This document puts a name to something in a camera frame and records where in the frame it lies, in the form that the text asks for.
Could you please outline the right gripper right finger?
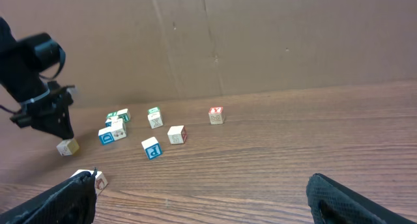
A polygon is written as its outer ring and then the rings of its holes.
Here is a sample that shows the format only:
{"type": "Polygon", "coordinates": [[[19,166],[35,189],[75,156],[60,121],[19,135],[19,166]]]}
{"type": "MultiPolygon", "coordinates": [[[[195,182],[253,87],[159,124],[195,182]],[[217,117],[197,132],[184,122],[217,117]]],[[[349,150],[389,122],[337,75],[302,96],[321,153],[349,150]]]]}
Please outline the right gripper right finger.
{"type": "Polygon", "coordinates": [[[306,195],[315,224],[416,224],[320,173],[306,195]]]}

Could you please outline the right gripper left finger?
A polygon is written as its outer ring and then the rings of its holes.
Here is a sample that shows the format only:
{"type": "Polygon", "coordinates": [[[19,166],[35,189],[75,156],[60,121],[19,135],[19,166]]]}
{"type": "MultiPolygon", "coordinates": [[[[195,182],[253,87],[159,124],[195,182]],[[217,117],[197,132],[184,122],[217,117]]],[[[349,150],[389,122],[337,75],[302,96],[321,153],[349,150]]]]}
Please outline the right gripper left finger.
{"type": "Polygon", "coordinates": [[[82,171],[1,214],[1,223],[92,223],[96,212],[98,171],[82,171]]]}

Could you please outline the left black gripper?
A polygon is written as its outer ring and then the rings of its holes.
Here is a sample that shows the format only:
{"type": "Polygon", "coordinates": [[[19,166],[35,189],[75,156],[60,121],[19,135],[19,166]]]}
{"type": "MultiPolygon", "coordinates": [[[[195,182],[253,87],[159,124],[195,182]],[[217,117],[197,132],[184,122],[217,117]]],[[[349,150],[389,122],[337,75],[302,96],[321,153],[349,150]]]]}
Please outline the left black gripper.
{"type": "Polygon", "coordinates": [[[21,109],[10,120],[20,128],[32,127],[51,133],[61,139],[72,139],[74,132],[70,123],[69,106],[74,103],[71,90],[74,85],[60,86],[45,83],[46,92],[21,103],[21,109]]]}

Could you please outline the small wooden picture block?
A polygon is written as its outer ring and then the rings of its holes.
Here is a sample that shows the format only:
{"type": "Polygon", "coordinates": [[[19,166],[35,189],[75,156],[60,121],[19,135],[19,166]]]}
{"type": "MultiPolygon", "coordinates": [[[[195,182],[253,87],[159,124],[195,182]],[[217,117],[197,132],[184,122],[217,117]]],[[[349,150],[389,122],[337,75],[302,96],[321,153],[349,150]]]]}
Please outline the small wooden picture block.
{"type": "MultiPolygon", "coordinates": [[[[94,173],[94,171],[91,170],[85,170],[85,169],[78,169],[73,175],[76,176],[82,172],[89,172],[91,175],[94,173]]],[[[106,186],[108,185],[108,181],[104,176],[104,173],[102,171],[97,171],[96,176],[95,176],[95,183],[94,183],[94,187],[95,187],[95,191],[97,195],[100,195],[101,192],[106,188],[106,186]]]]}

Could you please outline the wooden block blue side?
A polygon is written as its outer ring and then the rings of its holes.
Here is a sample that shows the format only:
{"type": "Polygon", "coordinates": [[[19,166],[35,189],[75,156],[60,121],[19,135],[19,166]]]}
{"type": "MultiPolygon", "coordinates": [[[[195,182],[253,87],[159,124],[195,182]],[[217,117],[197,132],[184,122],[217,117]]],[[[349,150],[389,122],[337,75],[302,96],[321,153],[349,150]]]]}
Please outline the wooden block blue side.
{"type": "Polygon", "coordinates": [[[103,145],[110,144],[125,137],[127,137],[127,131],[123,119],[117,119],[111,123],[111,126],[98,131],[98,138],[103,145]]]}

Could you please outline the wooden block pencil picture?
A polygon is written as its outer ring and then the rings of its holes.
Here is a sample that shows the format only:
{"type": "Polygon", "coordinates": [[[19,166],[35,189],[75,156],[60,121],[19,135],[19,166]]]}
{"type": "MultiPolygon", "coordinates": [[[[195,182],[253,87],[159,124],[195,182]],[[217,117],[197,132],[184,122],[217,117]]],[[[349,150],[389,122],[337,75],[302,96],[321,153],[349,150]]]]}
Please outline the wooden block pencil picture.
{"type": "Polygon", "coordinates": [[[105,125],[106,127],[110,127],[114,122],[118,121],[119,117],[118,116],[114,116],[114,117],[110,117],[105,121],[105,125]]]}

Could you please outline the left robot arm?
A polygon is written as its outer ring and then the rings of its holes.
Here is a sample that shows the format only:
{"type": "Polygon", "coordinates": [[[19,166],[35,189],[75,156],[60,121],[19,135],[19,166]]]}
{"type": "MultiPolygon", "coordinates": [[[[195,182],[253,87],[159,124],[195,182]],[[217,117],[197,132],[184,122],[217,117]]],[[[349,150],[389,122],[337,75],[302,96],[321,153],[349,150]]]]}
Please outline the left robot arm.
{"type": "Polygon", "coordinates": [[[69,92],[56,77],[66,61],[63,48],[48,33],[15,40],[8,23],[1,19],[1,84],[20,105],[20,110],[1,109],[20,128],[32,127],[61,139],[71,139],[69,92]]]}

